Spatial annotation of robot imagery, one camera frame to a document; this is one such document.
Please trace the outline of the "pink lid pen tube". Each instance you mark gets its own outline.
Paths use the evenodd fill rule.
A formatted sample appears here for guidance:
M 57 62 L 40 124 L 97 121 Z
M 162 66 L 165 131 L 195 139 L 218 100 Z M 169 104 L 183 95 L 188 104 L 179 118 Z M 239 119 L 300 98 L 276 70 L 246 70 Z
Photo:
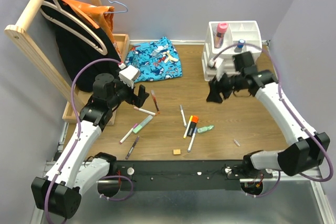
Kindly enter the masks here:
M 222 46 L 227 29 L 228 23 L 221 22 L 217 24 L 214 35 L 214 48 L 220 48 Z

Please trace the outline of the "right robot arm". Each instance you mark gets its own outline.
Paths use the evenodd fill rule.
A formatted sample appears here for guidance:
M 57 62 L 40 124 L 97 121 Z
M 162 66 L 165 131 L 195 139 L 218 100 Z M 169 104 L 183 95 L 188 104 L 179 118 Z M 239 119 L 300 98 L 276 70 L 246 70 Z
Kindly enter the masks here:
M 255 177 L 262 169 L 283 171 L 288 176 L 303 173 L 322 164 L 330 138 L 307 123 L 279 88 L 270 70 L 259 71 L 250 52 L 233 56 L 238 74 L 229 76 L 221 58 L 211 59 L 208 67 L 216 70 L 209 81 L 208 102 L 222 103 L 231 94 L 247 90 L 268 110 L 280 128 L 288 147 L 280 151 L 255 151 L 243 157 L 242 173 Z

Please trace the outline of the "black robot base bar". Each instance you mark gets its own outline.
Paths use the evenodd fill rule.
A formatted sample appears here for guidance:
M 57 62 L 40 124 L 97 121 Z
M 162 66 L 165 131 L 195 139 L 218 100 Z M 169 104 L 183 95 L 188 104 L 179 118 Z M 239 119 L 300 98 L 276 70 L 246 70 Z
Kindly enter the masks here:
M 272 174 L 265 170 L 247 172 L 243 161 L 224 160 L 186 160 L 186 161 L 115 161 L 109 168 L 108 176 L 114 178 L 102 191 L 113 195 L 121 191 L 177 191 L 177 190 L 240 190 L 243 180 L 259 182 L 270 179 Z

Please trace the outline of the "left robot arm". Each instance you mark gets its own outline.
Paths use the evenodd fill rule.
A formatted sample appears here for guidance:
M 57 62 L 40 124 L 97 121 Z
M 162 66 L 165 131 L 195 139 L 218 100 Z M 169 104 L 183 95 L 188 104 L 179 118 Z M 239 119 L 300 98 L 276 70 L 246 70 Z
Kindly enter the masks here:
M 92 164 L 80 171 L 91 145 L 100 136 L 113 115 L 113 109 L 125 101 L 141 107 L 149 94 L 144 86 L 134 94 L 134 81 L 139 73 L 122 70 L 118 79 L 103 73 L 96 76 L 93 94 L 81 109 L 79 123 L 58 161 L 43 177 L 35 177 L 31 190 L 36 207 L 68 220 L 79 208 L 83 194 L 101 178 L 115 179 L 118 185 L 128 178 L 117 169 L 115 156 L 99 153 Z

